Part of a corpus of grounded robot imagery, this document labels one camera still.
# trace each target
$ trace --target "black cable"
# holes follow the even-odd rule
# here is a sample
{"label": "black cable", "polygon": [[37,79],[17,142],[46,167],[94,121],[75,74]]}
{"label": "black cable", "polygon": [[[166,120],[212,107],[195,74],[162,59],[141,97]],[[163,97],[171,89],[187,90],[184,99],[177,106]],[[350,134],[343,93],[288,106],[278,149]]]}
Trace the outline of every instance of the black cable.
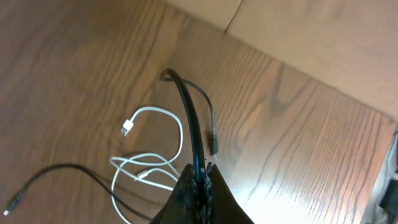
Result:
{"label": "black cable", "polygon": [[[163,77],[160,76],[160,80],[162,81],[166,81],[166,82],[172,82],[173,80],[169,77]],[[194,84],[193,82],[186,80],[186,79],[182,79],[186,84],[194,87],[196,90],[198,90],[206,99],[207,103],[209,104],[210,107],[210,113],[211,113],[211,129],[212,129],[212,148],[211,148],[211,153],[217,157],[217,153],[218,153],[218,144],[217,144],[217,132],[216,132],[216,115],[213,109],[213,104],[211,103],[210,98],[208,97],[208,95],[206,94],[205,91],[203,91],[199,86],[197,86],[196,84]]]}
{"label": "black cable", "polygon": [[184,81],[180,77],[180,75],[171,68],[166,68],[161,74],[160,78],[169,75],[171,79],[176,84],[178,91],[180,92],[182,103],[184,104],[185,112],[187,114],[189,131],[191,134],[191,144],[192,144],[192,154],[193,154],[193,168],[195,171],[195,180],[198,187],[198,198],[200,207],[205,204],[206,194],[205,194],[205,180],[202,172],[205,171],[205,155],[203,153],[203,143],[201,141],[200,134],[200,126],[199,120],[197,116],[197,112],[195,110],[195,106],[193,105],[191,96],[187,87],[184,84]]}
{"label": "black cable", "polygon": [[136,214],[137,216],[144,218],[146,220],[151,220],[151,218],[135,211],[134,209],[132,209],[130,206],[128,206],[125,202],[123,202],[116,194],[113,193],[113,191],[111,189],[109,189],[104,183],[102,183],[102,181],[99,180],[99,178],[97,178],[94,175],[94,172],[92,170],[90,170],[87,167],[84,167],[82,165],[79,164],[71,164],[71,163],[66,163],[66,164],[56,164],[56,165],[52,165],[52,166],[48,166],[40,171],[38,171],[35,175],[33,175],[27,182],[26,184],[23,186],[23,188],[16,194],[16,196],[12,199],[12,201],[9,203],[8,208],[6,210],[6,212],[11,212],[12,210],[14,210],[18,203],[24,198],[28,188],[33,184],[33,182],[35,182],[39,177],[43,176],[44,174],[53,171],[53,170],[57,170],[57,169],[64,169],[64,168],[71,168],[71,169],[76,169],[79,171],[84,172],[85,174],[87,174],[89,177],[91,177],[95,182],[99,183],[100,186],[105,189],[105,191],[107,193],[109,193],[110,195],[112,195],[114,197],[114,199],[116,201],[118,201],[124,208],[126,208],[127,210],[129,210],[130,212]]}

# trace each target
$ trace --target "floorboard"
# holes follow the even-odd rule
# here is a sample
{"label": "floorboard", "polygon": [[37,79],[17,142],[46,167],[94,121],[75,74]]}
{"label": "floorboard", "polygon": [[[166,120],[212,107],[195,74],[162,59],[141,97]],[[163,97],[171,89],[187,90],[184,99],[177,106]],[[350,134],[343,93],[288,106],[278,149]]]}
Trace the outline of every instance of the floorboard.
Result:
{"label": "floorboard", "polygon": [[[396,128],[387,116],[160,1],[0,5],[0,205],[49,164],[83,164],[106,181],[110,156],[171,157],[178,129],[163,115],[142,114],[127,139],[119,133],[142,105],[182,119],[175,166],[191,162],[178,91],[158,79],[172,67],[212,99],[217,164],[256,223],[359,223]],[[206,101],[195,91],[192,98],[206,133]],[[169,196],[124,176],[116,193],[150,217]],[[74,170],[36,182],[0,222],[122,223],[109,195]]]}

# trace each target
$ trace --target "black plug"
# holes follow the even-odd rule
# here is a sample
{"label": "black plug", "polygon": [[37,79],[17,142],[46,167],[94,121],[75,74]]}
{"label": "black plug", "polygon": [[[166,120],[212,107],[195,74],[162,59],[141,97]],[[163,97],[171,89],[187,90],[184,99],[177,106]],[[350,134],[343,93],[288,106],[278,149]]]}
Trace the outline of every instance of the black plug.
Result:
{"label": "black plug", "polygon": [[26,194],[25,189],[18,192],[8,204],[7,210],[4,211],[3,215],[8,215],[9,212],[13,211],[18,206],[19,202],[25,197],[25,194]]}
{"label": "black plug", "polygon": [[218,160],[218,143],[216,134],[213,135],[211,153],[213,154],[214,160]]}

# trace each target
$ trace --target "white usb connector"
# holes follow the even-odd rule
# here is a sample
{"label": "white usb connector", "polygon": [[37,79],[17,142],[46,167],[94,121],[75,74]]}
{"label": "white usb connector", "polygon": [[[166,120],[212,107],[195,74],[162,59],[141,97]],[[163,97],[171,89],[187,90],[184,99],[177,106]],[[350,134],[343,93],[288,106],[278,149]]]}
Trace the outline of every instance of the white usb connector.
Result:
{"label": "white usb connector", "polygon": [[134,123],[132,121],[130,121],[129,119],[127,119],[122,126],[122,129],[120,130],[120,132],[124,135],[124,137],[127,136],[127,134],[129,134],[129,131],[132,129],[132,127],[134,126]]}

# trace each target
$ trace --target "white usb cable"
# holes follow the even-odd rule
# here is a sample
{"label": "white usb cable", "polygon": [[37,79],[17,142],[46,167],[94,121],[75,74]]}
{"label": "white usb cable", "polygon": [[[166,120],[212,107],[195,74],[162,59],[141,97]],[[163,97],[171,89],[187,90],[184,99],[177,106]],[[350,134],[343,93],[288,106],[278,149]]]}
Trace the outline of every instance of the white usb cable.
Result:
{"label": "white usb cable", "polygon": [[[158,108],[155,106],[145,106],[142,108],[139,108],[136,112],[134,112],[134,114],[132,115],[131,119],[127,119],[121,129],[121,132],[124,134],[124,136],[127,136],[127,134],[129,133],[129,131],[132,129],[132,127],[134,126],[134,120],[136,118],[136,116],[143,112],[143,111],[156,111],[156,112],[160,112],[163,114],[167,114],[169,116],[171,116],[178,124],[178,127],[180,128],[180,145],[178,147],[178,151],[177,153],[174,155],[173,158],[171,158],[170,160],[165,159],[163,156],[161,156],[160,154],[157,153],[153,153],[153,152],[148,152],[148,153],[142,153],[142,154],[138,154],[136,156],[130,157],[128,159],[123,158],[123,157],[111,157],[109,159],[110,163],[115,166],[117,168],[114,177],[113,177],[113,181],[112,181],[112,185],[111,185],[111,190],[114,191],[114,186],[116,183],[116,179],[118,178],[119,172],[123,172],[126,175],[130,176],[131,178],[133,178],[136,181],[148,184],[148,185],[152,185],[154,187],[160,187],[162,189],[166,189],[166,190],[173,190],[173,187],[169,187],[163,184],[159,184],[153,181],[149,181],[144,179],[145,177],[147,177],[150,173],[152,172],[162,172],[166,175],[168,175],[169,177],[171,177],[173,180],[178,181],[178,177],[180,176],[180,174],[178,173],[178,171],[173,167],[173,165],[171,164],[171,162],[173,162],[181,153],[182,150],[182,141],[183,141],[183,135],[182,135],[182,124],[181,121],[179,120],[179,118],[165,110],[162,108]],[[160,159],[162,162],[142,162],[142,161],[138,161],[137,159],[143,158],[143,157],[156,157],[158,159]],[[122,161],[122,163],[120,165],[117,165],[117,163],[115,163],[115,161]],[[137,175],[134,175],[128,171],[126,171],[125,169],[123,169],[123,166],[126,165],[127,163],[131,163],[131,164],[135,164],[135,165],[140,165],[140,166],[153,166],[154,168],[148,169],[148,170],[144,170],[142,172],[140,172]],[[164,166],[164,165],[168,165],[171,170],[175,173],[175,175],[171,174],[170,172],[168,172],[167,170],[158,168],[158,166]],[[118,213],[118,215],[121,217],[121,219],[127,223],[127,224],[131,224],[131,222],[120,212],[118,205],[116,204],[116,201],[114,199],[114,197],[112,196],[112,203],[113,203],[113,207],[116,210],[116,212]]]}

